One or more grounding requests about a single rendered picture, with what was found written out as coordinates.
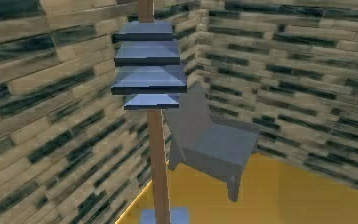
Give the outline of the grey chair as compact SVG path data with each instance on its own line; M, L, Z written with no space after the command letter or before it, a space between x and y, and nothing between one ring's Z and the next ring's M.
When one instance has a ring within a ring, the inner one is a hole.
M198 82L179 96L179 107L164 117L171 131L170 170L179 164L227 184L228 198L238 200L241 177L256 150L259 127L213 115Z

